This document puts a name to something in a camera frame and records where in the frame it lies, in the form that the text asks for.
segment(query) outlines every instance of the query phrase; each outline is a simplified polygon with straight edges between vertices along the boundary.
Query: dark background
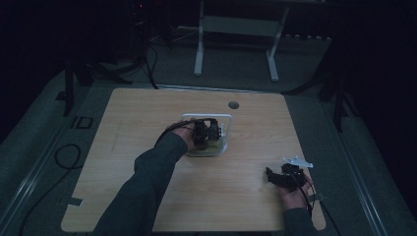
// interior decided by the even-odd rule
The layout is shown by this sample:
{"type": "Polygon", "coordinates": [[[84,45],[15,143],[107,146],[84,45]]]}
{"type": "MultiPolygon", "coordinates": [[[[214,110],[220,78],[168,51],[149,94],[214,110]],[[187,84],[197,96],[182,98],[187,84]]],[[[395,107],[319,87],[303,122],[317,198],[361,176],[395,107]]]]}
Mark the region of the dark background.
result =
{"type": "MultiPolygon", "coordinates": [[[[168,17],[172,26],[197,25],[198,1],[172,2],[168,17]]],[[[235,1],[225,2],[227,11],[233,11],[235,1]]],[[[129,42],[123,41],[123,35],[131,30],[128,4],[111,0],[0,3],[0,142],[49,80],[64,69],[68,57],[87,54],[96,61],[111,62],[116,51],[126,50],[129,42]]],[[[292,3],[284,32],[302,38],[332,37],[324,63],[329,70],[343,72],[337,75],[345,78],[347,91],[416,216],[417,3],[292,3]]]]}

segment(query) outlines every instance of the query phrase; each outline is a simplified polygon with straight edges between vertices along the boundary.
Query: forearm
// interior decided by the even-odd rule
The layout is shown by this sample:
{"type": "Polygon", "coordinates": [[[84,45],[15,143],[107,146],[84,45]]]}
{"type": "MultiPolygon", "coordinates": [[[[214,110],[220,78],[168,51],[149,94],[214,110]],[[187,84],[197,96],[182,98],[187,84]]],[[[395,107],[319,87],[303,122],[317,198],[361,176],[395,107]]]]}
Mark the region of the forearm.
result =
{"type": "Polygon", "coordinates": [[[94,229],[96,235],[149,235],[174,171],[187,151],[177,135],[168,133],[156,147],[135,160],[135,174],[120,189],[94,229]]]}
{"type": "Polygon", "coordinates": [[[305,208],[293,208],[284,212],[285,236],[319,235],[310,214],[305,208]]]}

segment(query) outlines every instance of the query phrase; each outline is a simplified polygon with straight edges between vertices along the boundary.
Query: white container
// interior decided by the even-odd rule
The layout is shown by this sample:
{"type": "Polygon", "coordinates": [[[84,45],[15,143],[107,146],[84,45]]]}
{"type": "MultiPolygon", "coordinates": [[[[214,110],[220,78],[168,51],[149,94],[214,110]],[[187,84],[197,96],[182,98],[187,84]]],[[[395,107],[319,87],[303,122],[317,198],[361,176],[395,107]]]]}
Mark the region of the white container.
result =
{"type": "Polygon", "coordinates": [[[216,142],[208,141],[208,148],[204,150],[190,149],[187,152],[188,156],[217,156],[223,154],[227,150],[227,139],[232,126],[233,116],[230,114],[203,114],[203,113],[186,113],[183,114],[182,120],[190,120],[192,118],[214,118],[220,127],[220,137],[216,142]]]}

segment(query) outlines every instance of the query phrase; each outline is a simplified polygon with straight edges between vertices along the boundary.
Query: wooden table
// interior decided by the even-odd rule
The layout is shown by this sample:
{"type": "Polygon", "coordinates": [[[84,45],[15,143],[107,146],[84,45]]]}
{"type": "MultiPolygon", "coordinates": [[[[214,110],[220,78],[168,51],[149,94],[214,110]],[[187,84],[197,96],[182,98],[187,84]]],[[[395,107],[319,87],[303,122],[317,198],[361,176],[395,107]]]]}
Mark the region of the wooden table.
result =
{"type": "MultiPolygon", "coordinates": [[[[283,157],[304,155],[282,95],[139,88],[112,93],[73,194],[83,203],[68,205],[62,229],[92,231],[133,175],[135,158],[184,113],[233,115],[228,149],[220,156],[185,155],[178,161],[153,230],[283,229],[280,199],[265,169],[278,172],[283,157]],[[230,101],[239,108],[229,108],[230,101]]],[[[319,230],[326,226],[319,205],[313,221],[319,230]]]]}

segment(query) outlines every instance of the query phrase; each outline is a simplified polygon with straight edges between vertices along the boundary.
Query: gray floor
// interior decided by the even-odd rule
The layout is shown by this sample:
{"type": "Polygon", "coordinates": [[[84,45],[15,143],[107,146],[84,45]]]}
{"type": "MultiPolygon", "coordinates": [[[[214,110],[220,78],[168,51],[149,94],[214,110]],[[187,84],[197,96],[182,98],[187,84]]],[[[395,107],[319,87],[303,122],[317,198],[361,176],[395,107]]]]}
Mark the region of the gray floor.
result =
{"type": "MultiPolygon", "coordinates": [[[[179,31],[178,37],[185,35],[179,31]]],[[[275,56],[280,81],[269,79],[265,52],[257,47],[226,47],[218,35],[209,35],[205,51],[204,70],[200,77],[193,75],[196,56],[196,41],[191,36],[176,41],[173,50],[159,43],[154,71],[155,81],[160,87],[175,86],[212,89],[239,89],[281,92],[308,81],[328,41],[286,37],[279,43],[275,56]]],[[[155,58],[149,51],[149,60],[155,58]]],[[[150,88],[148,78],[141,70],[124,75],[134,81],[128,87],[150,88]]],[[[14,196],[31,168],[40,158],[45,159],[41,178],[33,183],[35,188],[22,211],[10,218],[7,235],[19,235],[20,227],[30,208],[37,200],[66,173],[54,161],[54,152],[67,144],[81,148],[83,163],[92,143],[95,131],[104,112],[106,102],[114,88],[120,85],[96,78],[91,88],[76,86],[76,107],[69,117],[63,117],[64,105],[55,96],[63,89],[63,74],[57,76],[33,103],[26,116],[0,147],[0,212],[6,212],[14,196]],[[90,129],[71,129],[75,116],[93,118],[90,129]]],[[[387,168],[381,159],[372,137],[360,117],[350,114],[342,119],[343,133],[335,131],[329,117],[332,103],[320,103],[316,94],[320,86],[310,88],[296,96],[286,96],[288,108],[307,160],[315,164],[311,169],[316,191],[326,199],[324,204],[340,229],[341,235],[417,235],[417,224],[405,202],[395,188],[387,168]],[[383,227],[375,228],[372,216],[364,207],[364,190],[357,187],[357,175],[366,186],[367,195],[383,227]]],[[[76,152],[70,147],[59,152],[59,157],[68,165],[75,160],[76,152]]],[[[72,171],[59,185],[41,201],[30,214],[25,224],[24,235],[70,235],[60,228],[66,204],[77,183],[81,170],[72,171]]],[[[327,227],[320,235],[336,235],[329,217],[327,227]]],[[[259,232],[245,235],[259,235],[259,232]]],[[[282,235],[282,232],[267,234],[282,235]]]]}

